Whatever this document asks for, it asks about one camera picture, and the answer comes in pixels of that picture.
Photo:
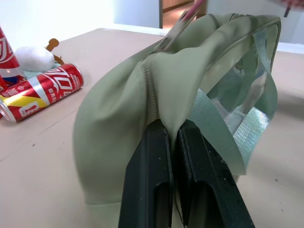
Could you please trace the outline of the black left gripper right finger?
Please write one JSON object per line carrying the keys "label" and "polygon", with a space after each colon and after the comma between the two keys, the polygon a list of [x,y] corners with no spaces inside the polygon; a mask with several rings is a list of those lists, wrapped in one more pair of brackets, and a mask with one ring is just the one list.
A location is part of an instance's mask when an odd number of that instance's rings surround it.
{"label": "black left gripper right finger", "polygon": [[255,226],[226,162],[190,120],[177,135],[177,184],[185,227]]}

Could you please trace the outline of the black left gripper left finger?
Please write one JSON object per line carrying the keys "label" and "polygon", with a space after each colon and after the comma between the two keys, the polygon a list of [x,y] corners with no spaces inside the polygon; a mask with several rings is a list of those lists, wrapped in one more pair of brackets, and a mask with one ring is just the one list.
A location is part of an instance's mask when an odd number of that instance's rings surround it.
{"label": "black left gripper left finger", "polygon": [[118,226],[170,228],[172,207],[169,137],[157,119],[146,127],[126,167]]}

